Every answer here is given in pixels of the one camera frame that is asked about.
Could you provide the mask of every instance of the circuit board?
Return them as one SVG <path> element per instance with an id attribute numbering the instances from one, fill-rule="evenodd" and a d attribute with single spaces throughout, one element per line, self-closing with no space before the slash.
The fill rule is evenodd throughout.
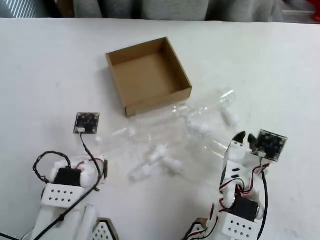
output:
<path id="1" fill-rule="evenodd" d="M 255 141 L 255 149 L 252 150 L 252 154 L 259 156 L 259 153 L 265 153 L 265 159 L 277 162 L 287 139 L 285 136 L 261 130 Z"/>
<path id="2" fill-rule="evenodd" d="M 78 112 L 75 119 L 74 134 L 96 134 L 98 131 L 100 113 Z"/>

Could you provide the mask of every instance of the white bracket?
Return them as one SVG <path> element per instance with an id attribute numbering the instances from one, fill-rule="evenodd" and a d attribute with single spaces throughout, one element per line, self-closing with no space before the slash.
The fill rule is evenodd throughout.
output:
<path id="1" fill-rule="evenodd" d="M 115 240 L 105 222 L 100 222 L 93 231 L 93 235 L 90 240 Z"/>
<path id="2" fill-rule="evenodd" d="M 235 216 L 233 214 L 222 212 L 219 216 L 217 231 L 237 240 L 257 240 L 260 225 Z"/>
<path id="3" fill-rule="evenodd" d="M 80 186 L 68 186 L 48 183 L 41 200 L 41 205 L 58 208 L 71 207 L 84 194 Z"/>

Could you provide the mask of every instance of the black wire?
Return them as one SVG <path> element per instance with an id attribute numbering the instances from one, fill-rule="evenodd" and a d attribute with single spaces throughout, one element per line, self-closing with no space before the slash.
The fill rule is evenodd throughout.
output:
<path id="1" fill-rule="evenodd" d="M 89 149 L 87 148 L 83 138 L 82 138 L 82 133 L 80 133 L 80 138 L 84 147 L 84 150 L 89 154 L 89 156 L 91 157 L 97 171 L 98 171 L 98 179 L 96 181 L 96 183 L 94 184 L 94 186 L 92 188 L 90 188 L 82 197 L 79 198 L 78 201 L 76 201 L 71 207 L 69 207 L 64 213 L 62 213 L 53 223 L 51 223 L 47 228 L 45 228 L 34 240 L 39 240 L 43 235 L 45 235 L 50 229 L 52 229 L 57 223 L 63 221 L 66 217 L 66 215 L 68 213 L 70 213 L 79 203 L 81 203 L 93 190 L 95 190 L 102 178 L 102 174 L 99 168 L 99 165 L 97 163 L 97 160 L 95 159 L 95 157 L 92 155 L 92 153 L 89 151 Z"/>
<path id="2" fill-rule="evenodd" d="M 3 237 L 3 238 L 5 238 L 5 239 L 11 239 L 11 240 L 19 240 L 18 238 L 14 238 L 14 237 L 12 237 L 12 236 L 8 236 L 8 235 L 3 234 L 3 233 L 1 233 L 1 232 L 0 232 L 0 237 Z"/>
<path id="3" fill-rule="evenodd" d="M 266 175 L 263 170 L 262 170 L 262 180 L 263 180 L 263 186 L 264 186 L 265 207 L 264 207 L 262 224 L 261 224 L 261 228 L 260 228 L 257 240 L 260 239 L 262 232 L 264 231 L 266 220 L 267 220 L 267 214 L 268 214 L 268 186 L 267 186 Z"/>
<path id="4" fill-rule="evenodd" d="M 206 239 L 206 238 L 208 238 L 208 237 L 213 233 L 213 231 L 215 230 L 215 228 L 216 228 L 216 226 L 217 226 L 217 223 L 218 223 L 218 220 L 219 220 L 219 217 L 217 216 L 217 217 L 216 217 L 215 224 L 214 224 L 211 232 L 210 232 L 207 236 L 198 237 L 198 238 L 192 238 L 192 237 L 191 237 L 190 240 L 200 240 L 200 239 Z"/>
<path id="5" fill-rule="evenodd" d="M 40 161 L 42 160 L 42 158 L 47 155 L 47 154 L 55 154 L 55 155 L 59 155 L 63 158 L 65 158 L 67 164 L 68 164 L 68 168 L 71 168 L 71 162 L 70 159 L 67 155 L 63 154 L 62 152 L 58 152 L 58 151 L 46 151 L 44 153 L 42 153 L 37 160 L 35 161 L 34 165 L 33 165 L 33 171 L 35 172 L 35 174 L 37 175 L 37 177 L 44 183 L 48 184 L 50 183 L 50 181 L 46 178 L 46 176 L 41 176 L 39 171 L 38 171 L 38 164 L 40 163 Z"/>

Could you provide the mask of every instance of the open cardboard box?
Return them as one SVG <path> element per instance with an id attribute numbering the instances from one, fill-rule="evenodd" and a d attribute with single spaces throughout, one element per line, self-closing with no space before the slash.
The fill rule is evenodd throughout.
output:
<path id="1" fill-rule="evenodd" d="M 186 100 L 192 86 L 167 37 L 106 54 L 127 117 Z"/>

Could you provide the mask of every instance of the white tabletop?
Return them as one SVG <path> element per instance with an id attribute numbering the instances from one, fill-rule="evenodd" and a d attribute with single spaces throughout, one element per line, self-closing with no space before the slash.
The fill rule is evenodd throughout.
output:
<path id="1" fill-rule="evenodd" d="M 32 171 L 38 155 L 83 152 L 72 133 L 77 112 L 99 112 L 102 136 L 127 124 L 105 53 L 169 37 L 193 85 L 192 99 L 231 86 L 248 132 L 288 137 L 268 174 L 262 239 L 319 238 L 317 25 L 0 19 L 0 29 L 0 232 L 22 237 L 35 224 L 44 187 Z M 196 217 L 207 217 L 209 188 L 166 176 L 129 184 L 121 167 L 112 166 L 91 201 L 112 219 L 120 239 L 181 239 Z"/>

